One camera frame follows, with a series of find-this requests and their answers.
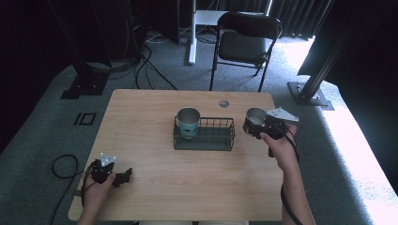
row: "teal cup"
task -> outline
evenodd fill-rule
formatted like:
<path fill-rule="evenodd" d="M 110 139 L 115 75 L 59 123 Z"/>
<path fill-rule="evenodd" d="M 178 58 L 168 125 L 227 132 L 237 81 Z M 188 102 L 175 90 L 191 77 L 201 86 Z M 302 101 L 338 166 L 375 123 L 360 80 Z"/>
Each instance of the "teal cup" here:
<path fill-rule="evenodd" d="M 182 137 L 185 139 L 192 139 L 196 135 L 199 126 L 199 111 L 192 107 L 183 108 L 176 115 L 176 119 Z"/>

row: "black chair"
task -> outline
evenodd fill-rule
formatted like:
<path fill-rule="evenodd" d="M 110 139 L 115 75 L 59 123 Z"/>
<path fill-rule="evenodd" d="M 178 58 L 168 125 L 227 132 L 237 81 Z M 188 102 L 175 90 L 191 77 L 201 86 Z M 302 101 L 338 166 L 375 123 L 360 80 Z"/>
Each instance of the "black chair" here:
<path fill-rule="evenodd" d="M 217 69 L 217 64 L 226 64 L 256 68 L 253 76 L 257 76 L 264 65 L 263 77 L 258 88 L 258 92 L 261 92 L 272 48 L 281 32 L 281 22 L 272 17 L 239 12 L 223 14 L 217 22 L 217 40 L 211 70 L 210 91 L 213 90 L 214 72 Z"/>

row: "white bracket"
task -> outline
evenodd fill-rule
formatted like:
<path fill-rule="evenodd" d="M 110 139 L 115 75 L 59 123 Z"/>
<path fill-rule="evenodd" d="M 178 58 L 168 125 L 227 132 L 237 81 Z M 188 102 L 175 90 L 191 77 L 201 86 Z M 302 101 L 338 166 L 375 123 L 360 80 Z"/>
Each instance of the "white bracket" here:
<path fill-rule="evenodd" d="M 107 166 L 116 160 L 116 157 L 106 156 L 103 153 L 100 153 L 99 158 L 100 158 L 100 165 L 102 167 Z"/>
<path fill-rule="evenodd" d="M 294 121 L 294 122 L 299 121 L 298 117 L 290 114 L 289 112 L 285 111 L 282 108 L 267 111 L 267 115 L 270 115 L 270 116 L 278 118 L 278 119 L 283 119 L 283 120 L 289 120 L 289 121 Z"/>

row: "metal wire basket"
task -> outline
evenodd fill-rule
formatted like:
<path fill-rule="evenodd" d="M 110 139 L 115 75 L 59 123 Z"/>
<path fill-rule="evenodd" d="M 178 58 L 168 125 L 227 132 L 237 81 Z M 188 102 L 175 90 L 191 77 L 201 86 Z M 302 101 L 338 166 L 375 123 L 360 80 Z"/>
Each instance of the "metal wire basket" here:
<path fill-rule="evenodd" d="M 233 118 L 202 117 L 193 137 L 181 135 L 175 117 L 175 150 L 231 151 L 234 145 L 235 127 Z"/>

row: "wooden table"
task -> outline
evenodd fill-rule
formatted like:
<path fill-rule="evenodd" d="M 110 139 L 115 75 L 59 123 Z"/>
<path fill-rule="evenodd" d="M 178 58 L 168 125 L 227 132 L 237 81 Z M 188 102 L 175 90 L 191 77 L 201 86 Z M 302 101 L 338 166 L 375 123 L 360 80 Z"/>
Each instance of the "wooden table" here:
<path fill-rule="evenodd" d="M 227 100 L 229 107 L 219 105 Z M 194 107 L 203 117 L 232 117 L 232 151 L 175 150 L 176 113 Z M 115 173 L 132 168 L 112 188 L 101 220 L 281 220 L 282 171 L 268 147 L 244 133 L 246 111 L 274 109 L 267 93 L 115 90 L 87 161 L 116 156 Z M 75 197 L 69 218 L 77 220 Z"/>

